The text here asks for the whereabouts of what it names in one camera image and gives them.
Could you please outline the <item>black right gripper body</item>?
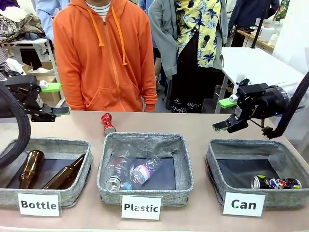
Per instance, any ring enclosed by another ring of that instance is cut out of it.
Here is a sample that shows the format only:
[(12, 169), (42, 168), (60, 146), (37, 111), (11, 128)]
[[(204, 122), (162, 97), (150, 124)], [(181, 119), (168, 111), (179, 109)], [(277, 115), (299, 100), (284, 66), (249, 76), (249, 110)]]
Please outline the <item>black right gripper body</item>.
[(237, 119), (250, 119), (253, 111), (258, 106), (258, 101), (261, 100), (261, 97), (266, 93), (266, 89), (269, 88), (266, 83), (249, 85), (249, 82), (248, 78), (242, 80), (236, 92), (238, 100), (235, 116)]

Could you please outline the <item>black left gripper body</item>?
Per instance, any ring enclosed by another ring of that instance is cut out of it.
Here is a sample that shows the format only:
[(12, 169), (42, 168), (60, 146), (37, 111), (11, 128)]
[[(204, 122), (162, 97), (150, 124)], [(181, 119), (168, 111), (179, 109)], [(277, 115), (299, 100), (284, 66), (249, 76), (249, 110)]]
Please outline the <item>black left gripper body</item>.
[(39, 83), (34, 75), (12, 76), (4, 81), (4, 85), (27, 112), (40, 111), (44, 106)]

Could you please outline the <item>brown glass bottle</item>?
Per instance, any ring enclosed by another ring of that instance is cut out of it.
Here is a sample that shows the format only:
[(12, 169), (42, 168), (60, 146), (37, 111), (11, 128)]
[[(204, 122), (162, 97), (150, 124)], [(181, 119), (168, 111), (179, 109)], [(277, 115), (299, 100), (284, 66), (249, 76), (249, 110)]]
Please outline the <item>brown glass bottle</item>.
[(85, 154), (82, 154), (71, 165), (65, 166), (52, 179), (50, 179), (42, 189), (68, 189), (75, 181), (84, 158)]
[(42, 164), (44, 153), (40, 150), (32, 150), (28, 153), (19, 176), (20, 189), (32, 189), (37, 182)]

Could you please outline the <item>red crushed can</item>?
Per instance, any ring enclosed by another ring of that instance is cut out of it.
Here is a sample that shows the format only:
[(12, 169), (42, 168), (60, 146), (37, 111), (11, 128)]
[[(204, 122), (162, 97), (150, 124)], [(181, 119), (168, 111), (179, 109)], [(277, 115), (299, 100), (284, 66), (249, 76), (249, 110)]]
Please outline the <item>red crushed can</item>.
[(101, 117), (101, 122), (103, 123), (104, 127), (104, 134), (108, 135), (110, 133), (116, 132), (115, 127), (112, 124), (112, 115), (110, 113), (105, 113)]

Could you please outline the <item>colourful crushed can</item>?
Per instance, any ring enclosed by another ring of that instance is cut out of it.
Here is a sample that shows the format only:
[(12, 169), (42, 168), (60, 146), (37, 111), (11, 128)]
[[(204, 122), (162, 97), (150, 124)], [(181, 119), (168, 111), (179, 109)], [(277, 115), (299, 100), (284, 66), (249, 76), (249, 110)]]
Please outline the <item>colourful crushed can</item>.
[(269, 181), (273, 189), (302, 189), (301, 182), (294, 178), (277, 179), (272, 178)]

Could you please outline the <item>large clear plastic bottle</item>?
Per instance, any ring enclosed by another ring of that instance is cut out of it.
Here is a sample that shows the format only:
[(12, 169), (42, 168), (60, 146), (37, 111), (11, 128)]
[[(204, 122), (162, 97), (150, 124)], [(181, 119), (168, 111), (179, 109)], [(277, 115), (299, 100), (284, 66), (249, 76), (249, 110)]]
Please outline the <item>large clear plastic bottle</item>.
[(136, 155), (132, 144), (121, 144), (112, 152), (103, 175), (108, 192), (115, 193), (130, 181)]

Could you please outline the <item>clear bottle with pink label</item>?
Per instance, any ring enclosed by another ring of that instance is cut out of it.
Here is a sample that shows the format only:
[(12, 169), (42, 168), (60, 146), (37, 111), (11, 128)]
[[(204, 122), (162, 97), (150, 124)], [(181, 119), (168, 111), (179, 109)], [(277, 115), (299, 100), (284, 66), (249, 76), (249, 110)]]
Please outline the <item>clear bottle with pink label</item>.
[(121, 190), (137, 190), (143, 186), (147, 180), (156, 172), (162, 163), (158, 156), (148, 157), (142, 164), (138, 165), (132, 171), (130, 181), (125, 184)]

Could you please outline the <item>person's left forearm orange sleeve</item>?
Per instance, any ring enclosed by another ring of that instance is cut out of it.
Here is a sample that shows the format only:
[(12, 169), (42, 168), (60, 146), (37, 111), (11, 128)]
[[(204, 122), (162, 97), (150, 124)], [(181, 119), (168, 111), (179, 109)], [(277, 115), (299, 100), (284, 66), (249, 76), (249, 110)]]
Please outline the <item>person's left forearm orange sleeve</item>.
[(145, 57), (141, 66), (141, 80), (142, 92), (141, 95), (144, 99), (145, 112), (155, 112), (155, 105), (157, 103), (155, 70), (152, 55)]

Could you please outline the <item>person's right forearm orange sleeve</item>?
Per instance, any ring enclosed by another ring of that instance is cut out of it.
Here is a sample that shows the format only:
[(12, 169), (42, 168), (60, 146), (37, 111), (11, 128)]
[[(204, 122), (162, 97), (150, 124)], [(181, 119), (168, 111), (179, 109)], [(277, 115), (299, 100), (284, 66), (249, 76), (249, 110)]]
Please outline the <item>person's right forearm orange sleeve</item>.
[(59, 77), (59, 72), (58, 72), (58, 67), (57, 67), (57, 64), (56, 64), (56, 59), (54, 59), (54, 63), (53, 63), (53, 69), (54, 69), (54, 73), (55, 73), (55, 77), (56, 77), (56, 80), (58, 83), (60, 83), (61, 87), (60, 87), (60, 96), (61, 96), (61, 99), (60, 101), (57, 103), (56, 107), (59, 108), (59, 107), (67, 107), (67, 103), (66, 103), (66, 99), (65, 99), (65, 95), (63, 93), (63, 84), (60, 80), (60, 77)]

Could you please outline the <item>white Can label sign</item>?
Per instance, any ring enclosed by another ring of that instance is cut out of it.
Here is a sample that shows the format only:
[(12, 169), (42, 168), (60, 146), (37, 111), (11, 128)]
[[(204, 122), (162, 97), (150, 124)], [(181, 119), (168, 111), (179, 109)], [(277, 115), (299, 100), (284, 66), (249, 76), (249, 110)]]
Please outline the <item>white Can label sign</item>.
[(266, 195), (233, 193), (225, 194), (223, 214), (232, 216), (261, 217)]

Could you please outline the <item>grey fabric basket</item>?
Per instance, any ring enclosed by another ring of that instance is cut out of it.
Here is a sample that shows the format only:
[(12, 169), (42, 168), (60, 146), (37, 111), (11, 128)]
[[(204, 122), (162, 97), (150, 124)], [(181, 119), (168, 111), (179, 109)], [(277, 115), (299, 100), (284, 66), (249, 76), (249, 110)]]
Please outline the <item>grey fabric basket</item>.
[[(86, 185), (91, 172), (93, 156), (90, 143), (84, 140), (63, 138), (31, 138), (24, 151), (5, 168), (0, 168), (0, 208), (18, 208), (18, 194), (57, 195), (61, 207), (73, 207)], [(32, 150), (44, 153), (42, 171), (33, 189), (19, 189), (19, 175), (27, 154)], [(82, 154), (85, 155), (75, 181), (67, 189), (42, 189), (63, 167), (70, 165)]]
[[(205, 160), (220, 204), (227, 192), (266, 195), (266, 208), (302, 208), (309, 202), (309, 164), (283, 143), (212, 139)], [(269, 181), (294, 178), (302, 189), (252, 189), (255, 175)]]
[[(151, 155), (162, 157), (160, 168), (138, 189), (108, 192), (104, 171), (110, 156), (121, 144), (132, 144), (137, 149), (135, 165)], [(97, 187), (103, 203), (120, 205), (122, 196), (148, 196), (161, 198), (161, 205), (181, 207), (186, 205), (193, 190), (194, 177), (185, 139), (178, 134), (114, 132), (107, 135), (98, 167)]]

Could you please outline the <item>cardboard box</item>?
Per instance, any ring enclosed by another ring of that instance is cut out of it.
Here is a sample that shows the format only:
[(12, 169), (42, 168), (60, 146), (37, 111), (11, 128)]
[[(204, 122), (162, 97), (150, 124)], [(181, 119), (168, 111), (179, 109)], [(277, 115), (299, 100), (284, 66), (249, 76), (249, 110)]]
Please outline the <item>cardboard box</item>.
[[(23, 70), (26, 74), (33, 74), (37, 80), (44, 80), (48, 83), (55, 83), (57, 82), (56, 76), (53, 72), (33, 72), (33, 68), (27, 64), (22, 66)], [(44, 103), (48, 104), (51, 107), (55, 107), (58, 102), (61, 100), (61, 95), (58, 92), (41, 92), (40, 97)]]

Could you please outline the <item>grey table leg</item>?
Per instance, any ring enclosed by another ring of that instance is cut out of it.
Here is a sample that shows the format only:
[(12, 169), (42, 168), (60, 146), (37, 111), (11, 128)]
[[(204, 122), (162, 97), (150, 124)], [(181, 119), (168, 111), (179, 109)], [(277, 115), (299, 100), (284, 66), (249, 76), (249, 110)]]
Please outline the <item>grey table leg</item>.
[(225, 74), (222, 86), (220, 88), (219, 97), (218, 97), (218, 101), (217, 101), (215, 112), (214, 112), (215, 114), (219, 114), (220, 113), (221, 107), (220, 107), (220, 104), (219, 104), (219, 100), (223, 99), (224, 96), (225, 96), (227, 82), (228, 82), (228, 77)]

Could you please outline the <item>checkered cloth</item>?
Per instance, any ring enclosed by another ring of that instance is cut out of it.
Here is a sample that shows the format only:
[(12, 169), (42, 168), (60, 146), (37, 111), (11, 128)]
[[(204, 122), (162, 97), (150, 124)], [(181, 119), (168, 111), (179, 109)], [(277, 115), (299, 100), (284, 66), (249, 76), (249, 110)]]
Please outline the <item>checkered cloth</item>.
[(8, 59), (7, 52), (0, 46), (0, 81), (4, 81), (9, 75), (12, 74), (6, 60)]

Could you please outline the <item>white side table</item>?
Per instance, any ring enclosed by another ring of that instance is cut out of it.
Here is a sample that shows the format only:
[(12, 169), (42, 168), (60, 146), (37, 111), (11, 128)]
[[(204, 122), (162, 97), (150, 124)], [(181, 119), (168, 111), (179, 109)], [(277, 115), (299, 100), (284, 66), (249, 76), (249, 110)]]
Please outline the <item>white side table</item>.
[(35, 51), (37, 53), (37, 56), (41, 58), (41, 52), (48, 52), (48, 57), (50, 58), (50, 61), (52, 63), (52, 70), (56, 71), (56, 62), (55, 58), (51, 49), (51, 45), (49, 43), (48, 39), (39, 38), (36, 40), (15, 40), (10, 43), (0, 43), (3, 47), (9, 48), (11, 46), (17, 47), (18, 50), (21, 51)]

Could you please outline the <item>person in orange hoodie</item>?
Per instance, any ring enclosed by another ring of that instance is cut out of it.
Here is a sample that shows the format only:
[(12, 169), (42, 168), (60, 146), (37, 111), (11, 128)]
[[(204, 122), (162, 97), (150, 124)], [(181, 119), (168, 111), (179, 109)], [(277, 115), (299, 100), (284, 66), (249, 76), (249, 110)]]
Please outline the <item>person in orange hoodie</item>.
[(150, 22), (129, 0), (70, 0), (53, 20), (66, 103), (78, 111), (142, 112), (141, 66), (153, 56)]

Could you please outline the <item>pile of patterned clothes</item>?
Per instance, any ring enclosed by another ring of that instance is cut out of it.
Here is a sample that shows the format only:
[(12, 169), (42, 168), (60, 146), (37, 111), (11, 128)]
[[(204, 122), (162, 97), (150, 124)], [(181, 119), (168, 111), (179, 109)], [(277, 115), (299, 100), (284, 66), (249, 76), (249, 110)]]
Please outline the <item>pile of patterned clothes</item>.
[(37, 16), (15, 6), (0, 10), (0, 43), (39, 38), (45, 38), (45, 33)]

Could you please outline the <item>person in light blue shirt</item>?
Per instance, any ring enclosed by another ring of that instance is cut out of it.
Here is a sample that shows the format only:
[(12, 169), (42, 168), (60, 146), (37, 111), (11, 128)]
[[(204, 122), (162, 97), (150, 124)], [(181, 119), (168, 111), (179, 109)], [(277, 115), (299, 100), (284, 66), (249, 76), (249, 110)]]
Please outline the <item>person in light blue shirt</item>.
[(70, 3), (70, 0), (38, 0), (36, 14), (41, 20), (46, 37), (54, 41), (53, 18), (56, 9), (62, 10)]

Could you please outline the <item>white plastic container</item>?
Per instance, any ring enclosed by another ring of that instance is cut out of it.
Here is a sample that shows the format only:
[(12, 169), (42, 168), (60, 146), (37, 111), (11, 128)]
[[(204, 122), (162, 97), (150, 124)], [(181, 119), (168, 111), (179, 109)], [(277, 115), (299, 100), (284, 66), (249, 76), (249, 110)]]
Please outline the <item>white plastic container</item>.
[(275, 28), (262, 27), (260, 30), (259, 40), (262, 42), (269, 42), (272, 35), (275, 33)]

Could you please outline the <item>black pole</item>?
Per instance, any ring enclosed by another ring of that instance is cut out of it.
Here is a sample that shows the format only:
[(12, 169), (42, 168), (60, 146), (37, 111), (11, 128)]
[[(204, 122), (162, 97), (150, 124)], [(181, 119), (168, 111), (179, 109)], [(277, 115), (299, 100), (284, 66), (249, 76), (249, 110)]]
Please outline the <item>black pole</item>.
[(261, 16), (261, 18), (260, 18), (260, 22), (259, 22), (259, 24), (258, 24), (258, 28), (257, 28), (256, 34), (255, 34), (253, 43), (252, 43), (252, 45), (251, 45), (251, 48), (252, 48), (252, 49), (255, 49), (255, 45), (256, 45), (256, 42), (257, 42), (257, 40), (258, 40), (258, 36), (259, 36), (260, 30), (261, 30), (263, 21), (264, 21), (266, 15), (267, 15), (267, 12), (268, 12), (269, 7), (270, 7), (270, 0), (266, 0), (265, 8), (264, 8), (263, 14), (262, 14), (262, 16)]

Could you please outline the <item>person in floral shirt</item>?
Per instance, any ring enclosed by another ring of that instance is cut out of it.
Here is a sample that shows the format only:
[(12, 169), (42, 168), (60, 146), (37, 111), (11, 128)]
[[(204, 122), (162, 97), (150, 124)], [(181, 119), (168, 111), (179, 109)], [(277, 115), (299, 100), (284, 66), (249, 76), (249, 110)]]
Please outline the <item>person in floral shirt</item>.
[(163, 70), (172, 78), (171, 112), (202, 112), (219, 83), (228, 34), (225, 0), (154, 0), (148, 9)]

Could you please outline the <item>person in dark clothes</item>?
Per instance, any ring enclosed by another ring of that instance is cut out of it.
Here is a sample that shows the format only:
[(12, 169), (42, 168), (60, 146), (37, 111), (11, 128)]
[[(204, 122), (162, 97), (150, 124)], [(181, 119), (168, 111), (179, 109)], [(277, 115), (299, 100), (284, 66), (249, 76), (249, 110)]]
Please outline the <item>person in dark clothes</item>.
[(234, 25), (243, 28), (255, 26), (257, 18), (261, 18), (266, 8), (267, 0), (237, 0), (231, 14), (228, 30)]

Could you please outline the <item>white Bottle label sign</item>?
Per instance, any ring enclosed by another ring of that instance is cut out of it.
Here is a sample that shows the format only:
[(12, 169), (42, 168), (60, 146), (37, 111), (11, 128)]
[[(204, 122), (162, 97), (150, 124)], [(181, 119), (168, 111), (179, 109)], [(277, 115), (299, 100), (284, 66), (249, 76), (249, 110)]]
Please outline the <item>white Bottle label sign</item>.
[(21, 215), (36, 217), (61, 216), (59, 195), (18, 193), (17, 196)]

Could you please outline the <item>white Plastic label sign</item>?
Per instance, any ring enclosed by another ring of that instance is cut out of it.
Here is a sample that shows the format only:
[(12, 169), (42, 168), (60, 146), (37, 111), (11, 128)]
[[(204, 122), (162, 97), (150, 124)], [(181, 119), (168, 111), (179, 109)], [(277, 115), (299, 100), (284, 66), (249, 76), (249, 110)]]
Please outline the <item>white Plastic label sign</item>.
[(159, 220), (161, 203), (161, 197), (123, 195), (121, 218)]

